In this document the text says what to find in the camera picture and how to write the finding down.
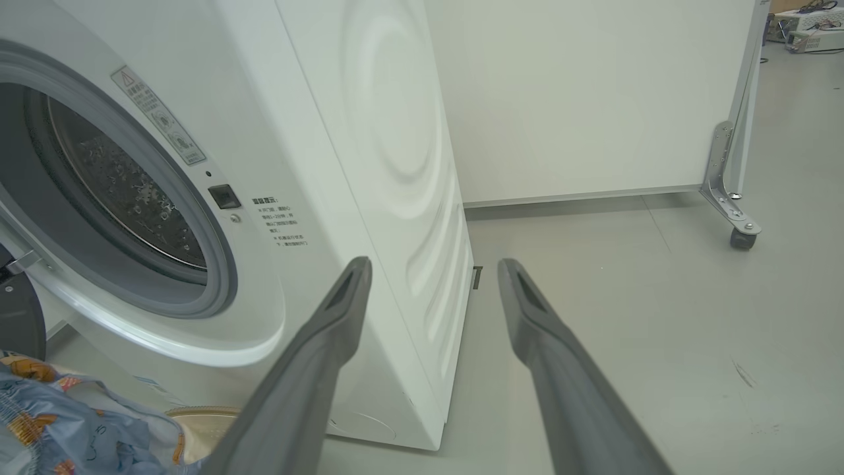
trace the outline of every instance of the metal stand leg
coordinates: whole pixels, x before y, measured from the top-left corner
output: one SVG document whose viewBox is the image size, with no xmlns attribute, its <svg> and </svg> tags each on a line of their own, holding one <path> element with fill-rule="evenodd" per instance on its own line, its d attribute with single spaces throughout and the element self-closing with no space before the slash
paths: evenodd
<svg viewBox="0 0 844 475">
<path fill-rule="evenodd" d="M 730 121 L 724 121 L 715 127 L 701 194 L 733 223 L 735 229 L 733 229 L 733 235 L 730 236 L 730 245 L 734 248 L 750 249 L 756 242 L 756 236 L 762 232 L 762 228 L 741 211 L 738 203 L 731 199 L 724 188 L 724 170 L 727 168 L 734 130 L 735 127 Z"/>
</svg>

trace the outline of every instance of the laundry basket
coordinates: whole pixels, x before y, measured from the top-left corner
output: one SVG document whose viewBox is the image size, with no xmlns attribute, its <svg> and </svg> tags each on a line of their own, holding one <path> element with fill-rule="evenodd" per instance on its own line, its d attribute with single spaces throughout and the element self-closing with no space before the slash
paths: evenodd
<svg viewBox="0 0 844 475">
<path fill-rule="evenodd" d="M 185 463 L 194 463 L 211 455 L 239 413 L 233 407 L 195 406 L 170 409 L 165 414 L 179 424 L 185 436 Z"/>
</svg>

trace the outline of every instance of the white wall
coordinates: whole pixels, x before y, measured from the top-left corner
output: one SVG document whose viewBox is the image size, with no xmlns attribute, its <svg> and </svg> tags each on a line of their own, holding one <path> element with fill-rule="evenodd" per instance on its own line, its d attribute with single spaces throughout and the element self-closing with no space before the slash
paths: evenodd
<svg viewBox="0 0 844 475">
<path fill-rule="evenodd" d="M 754 0 L 426 0 L 463 199 L 703 180 Z"/>
</svg>

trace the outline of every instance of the metal bracket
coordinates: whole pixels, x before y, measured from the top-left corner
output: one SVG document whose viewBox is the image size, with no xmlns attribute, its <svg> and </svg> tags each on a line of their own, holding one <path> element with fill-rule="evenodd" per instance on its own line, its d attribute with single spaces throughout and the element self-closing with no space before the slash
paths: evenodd
<svg viewBox="0 0 844 475">
<path fill-rule="evenodd" d="M 18 259 L 9 262 L 8 264 L 0 268 L 0 286 L 8 281 L 11 281 L 13 277 L 27 270 L 39 260 L 41 260 L 41 256 L 38 255 L 38 253 L 36 253 L 34 249 L 31 249 L 26 254 L 20 256 Z"/>
<path fill-rule="evenodd" d="M 724 187 L 724 171 L 727 169 L 727 158 L 730 155 L 734 132 L 735 127 L 728 120 L 715 127 L 701 194 L 715 206 L 716 210 L 721 211 L 721 214 L 733 223 L 739 232 L 755 235 L 762 232 L 762 228 L 741 211 L 736 200 L 730 198 Z"/>
</svg>

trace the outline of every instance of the floor scratch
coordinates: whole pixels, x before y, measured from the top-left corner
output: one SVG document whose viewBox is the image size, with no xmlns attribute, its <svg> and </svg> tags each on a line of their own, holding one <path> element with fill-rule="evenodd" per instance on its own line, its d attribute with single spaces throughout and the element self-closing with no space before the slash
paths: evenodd
<svg viewBox="0 0 844 475">
<path fill-rule="evenodd" d="M 733 366 L 736 368 L 736 373 L 738 373 L 739 378 L 741 378 L 741 380 L 744 381 L 750 389 L 755 388 L 758 383 L 756 383 L 756 380 L 753 379 L 753 376 L 751 376 L 746 369 L 742 368 L 740 364 L 736 363 L 732 356 L 730 359 L 733 361 Z"/>
<path fill-rule="evenodd" d="M 657 227 L 657 231 L 659 232 L 659 237 L 663 239 L 663 243 L 665 243 L 665 248 L 668 249 L 668 253 L 672 254 L 671 246 L 668 245 L 668 241 L 665 240 L 665 236 L 663 236 L 663 230 L 659 229 L 659 225 L 657 224 L 657 218 L 653 217 L 653 213 L 651 212 L 651 207 L 647 205 L 647 201 L 645 201 L 644 196 L 640 196 L 641 202 L 645 204 L 645 209 L 647 210 L 647 214 L 651 215 L 651 219 L 653 220 L 653 225 Z"/>
</svg>

